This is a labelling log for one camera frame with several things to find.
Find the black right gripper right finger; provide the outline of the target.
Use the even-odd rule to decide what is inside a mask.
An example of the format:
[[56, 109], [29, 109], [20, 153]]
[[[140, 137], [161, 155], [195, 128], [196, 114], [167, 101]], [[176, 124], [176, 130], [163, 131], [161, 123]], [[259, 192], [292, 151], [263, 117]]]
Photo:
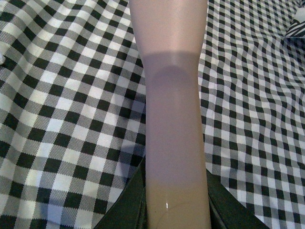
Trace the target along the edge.
[[264, 227], [263, 222], [226, 190], [217, 176], [209, 171], [206, 172], [213, 229], [262, 229]]

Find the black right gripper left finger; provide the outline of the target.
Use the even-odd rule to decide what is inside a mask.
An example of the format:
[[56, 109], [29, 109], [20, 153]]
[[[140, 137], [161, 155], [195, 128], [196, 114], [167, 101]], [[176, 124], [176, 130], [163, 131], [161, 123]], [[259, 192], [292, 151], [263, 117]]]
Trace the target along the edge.
[[117, 201], [97, 224], [97, 228], [147, 228], [145, 187], [145, 158], [143, 158]]

